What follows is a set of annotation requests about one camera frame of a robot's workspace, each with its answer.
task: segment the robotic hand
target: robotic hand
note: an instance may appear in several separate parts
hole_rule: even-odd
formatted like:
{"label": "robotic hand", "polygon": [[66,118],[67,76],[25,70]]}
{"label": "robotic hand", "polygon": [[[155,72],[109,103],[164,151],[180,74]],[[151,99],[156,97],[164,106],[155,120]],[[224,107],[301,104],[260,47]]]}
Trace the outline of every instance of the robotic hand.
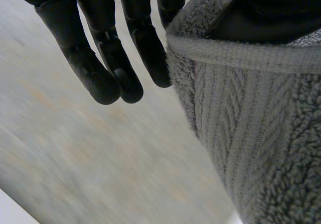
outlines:
{"label": "robotic hand", "polygon": [[[141,83],[118,38],[114,0],[25,0],[35,6],[61,51],[93,98],[101,104],[119,99],[138,102]],[[154,83],[171,85],[164,48],[152,25],[150,0],[121,0],[130,36]],[[77,3],[108,71],[90,49]],[[184,6],[185,0],[157,0],[164,28]]]}

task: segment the towel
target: towel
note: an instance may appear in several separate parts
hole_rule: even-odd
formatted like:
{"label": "towel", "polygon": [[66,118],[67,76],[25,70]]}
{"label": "towel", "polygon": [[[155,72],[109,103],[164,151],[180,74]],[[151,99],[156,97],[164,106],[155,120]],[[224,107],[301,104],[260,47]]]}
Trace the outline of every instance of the towel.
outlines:
{"label": "towel", "polygon": [[204,38],[230,0],[167,29],[172,82],[244,223],[321,223],[321,30],[288,45]]}

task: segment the blurred floor surface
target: blurred floor surface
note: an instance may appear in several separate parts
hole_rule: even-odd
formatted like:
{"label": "blurred floor surface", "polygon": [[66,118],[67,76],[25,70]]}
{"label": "blurred floor surface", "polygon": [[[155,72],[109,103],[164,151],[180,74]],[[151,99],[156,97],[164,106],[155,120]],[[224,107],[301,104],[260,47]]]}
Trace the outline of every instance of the blurred floor surface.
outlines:
{"label": "blurred floor surface", "polygon": [[231,203],[174,89],[148,76],[120,0],[116,20],[144,97],[102,106],[33,7],[0,0],[0,188],[41,224],[225,223]]}

